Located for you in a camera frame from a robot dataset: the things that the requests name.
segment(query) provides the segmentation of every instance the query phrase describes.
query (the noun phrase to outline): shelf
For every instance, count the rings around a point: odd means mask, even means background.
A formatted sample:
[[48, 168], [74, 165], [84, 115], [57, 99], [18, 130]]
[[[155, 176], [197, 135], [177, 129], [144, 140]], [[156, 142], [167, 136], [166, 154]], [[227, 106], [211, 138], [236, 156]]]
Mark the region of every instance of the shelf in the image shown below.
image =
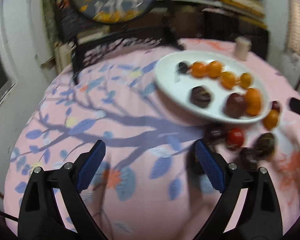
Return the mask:
[[198, 4], [206, 4], [206, 5], [210, 5], [210, 6], [214, 6], [214, 7], [218, 7], [218, 8], [223, 8], [232, 12], [236, 12], [236, 13], [240, 13], [242, 15], [248, 16], [250, 18], [256, 19], [258, 21], [262, 21], [263, 19], [261, 19], [260, 17], [251, 14], [249, 12], [246, 12], [245, 10], [239, 9], [237, 7], [222, 3], [220, 1], [213, 1], [213, 0], [173, 0], [173, 1], [177, 1], [177, 2], [190, 2], [190, 3], [198, 3]]

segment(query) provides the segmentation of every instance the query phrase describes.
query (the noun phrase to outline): white wall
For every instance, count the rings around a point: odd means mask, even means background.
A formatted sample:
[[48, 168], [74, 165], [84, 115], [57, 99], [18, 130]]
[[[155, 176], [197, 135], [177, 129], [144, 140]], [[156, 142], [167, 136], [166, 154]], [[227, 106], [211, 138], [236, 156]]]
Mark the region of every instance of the white wall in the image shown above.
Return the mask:
[[0, 106], [0, 191], [8, 171], [10, 155], [24, 125], [42, 99], [55, 70], [42, 70], [35, 60], [27, 0], [0, 2], [0, 57], [16, 83]]
[[289, 20], [288, 0], [263, 0], [266, 8], [266, 20], [270, 31], [267, 61], [282, 72], [281, 58], [285, 49]]

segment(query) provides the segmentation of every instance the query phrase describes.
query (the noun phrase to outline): dark fruit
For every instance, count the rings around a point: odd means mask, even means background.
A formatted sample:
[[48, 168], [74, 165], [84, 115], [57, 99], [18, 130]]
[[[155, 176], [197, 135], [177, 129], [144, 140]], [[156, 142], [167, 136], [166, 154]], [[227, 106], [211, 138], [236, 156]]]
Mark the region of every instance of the dark fruit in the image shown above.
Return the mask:
[[203, 87], [195, 87], [191, 90], [190, 102], [198, 107], [206, 108], [211, 102], [211, 95]]
[[271, 109], [273, 109], [273, 110], [277, 110], [278, 111], [278, 113], [280, 114], [280, 104], [279, 104], [279, 102], [278, 101], [273, 101], [272, 102], [272, 107], [271, 107]]
[[206, 142], [218, 143], [226, 138], [226, 130], [223, 126], [215, 124], [207, 128], [204, 134]]
[[261, 135], [254, 145], [256, 150], [256, 158], [258, 160], [265, 160], [274, 155], [275, 137], [272, 133], [265, 133]]
[[224, 113], [227, 116], [231, 118], [240, 118], [244, 115], [245, 110], [246, 103], [243, 96], [237, 93], [232, 93], [231, 95], [229, 95], [224, 108]]
[[189, 70], [189, 65], [186, 62], [180, 62], [178, 65], [179, 73], [186, 74]]
[[255, 149], [243, 148], [240, 151], [239, 156], [244, 169], [247, 171], [256, 171], [258, 169], [258, 161], [256, 160]]
[[239, 128], [233, 128], [227, 132], [226, 146], [229, 150], [235, 151], [244, 143], [243, 132]]

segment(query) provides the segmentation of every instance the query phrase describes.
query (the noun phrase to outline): red tomato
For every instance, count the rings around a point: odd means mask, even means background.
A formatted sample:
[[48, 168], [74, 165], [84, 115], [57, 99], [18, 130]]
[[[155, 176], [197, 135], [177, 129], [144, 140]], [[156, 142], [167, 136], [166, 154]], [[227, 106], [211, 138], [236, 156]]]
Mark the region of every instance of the red tomato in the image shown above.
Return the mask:
[[227, 133], [226, 146], [229, 150], [235, 151], [244, 143], [243, 132], [239, 128], [233, 128]]

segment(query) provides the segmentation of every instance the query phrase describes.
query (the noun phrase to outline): chocolate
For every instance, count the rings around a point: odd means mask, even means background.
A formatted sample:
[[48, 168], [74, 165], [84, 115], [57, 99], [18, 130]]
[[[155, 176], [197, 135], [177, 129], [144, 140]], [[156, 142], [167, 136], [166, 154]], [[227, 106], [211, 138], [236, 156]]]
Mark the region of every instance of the chocolate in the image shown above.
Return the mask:
[[272, 133], [265, 133], [261, 135], [254, 145], [256, 151], [256, 158], [258, 160], [265, 160], [274, 155], [275, 137]]
[[244, 115], [246, 110], [246, 103], [242, 95], [232, 93], [229, 95], [226, 105], [224, 107], [224, 113], [231, 118], [240, 118]]
[[256, 151], [253, 148], [243, 148], [240, 153], [241, 164], [247, 171], [256, 171], [258, 161], [256, 160]]
[[178, 65], [179, 73], [186, 74], [189, 70], [189, 65], [186, 62], [180, 62]]
[[206, 108], [211, 102], [211, 94], [204, 87], [191, 90], [190, 102], [198, 107]]
[[211, 125], [204, 134], [204, 140], [211, 143], [219, 143], [226, 138], [226, 130], [219, 124]]

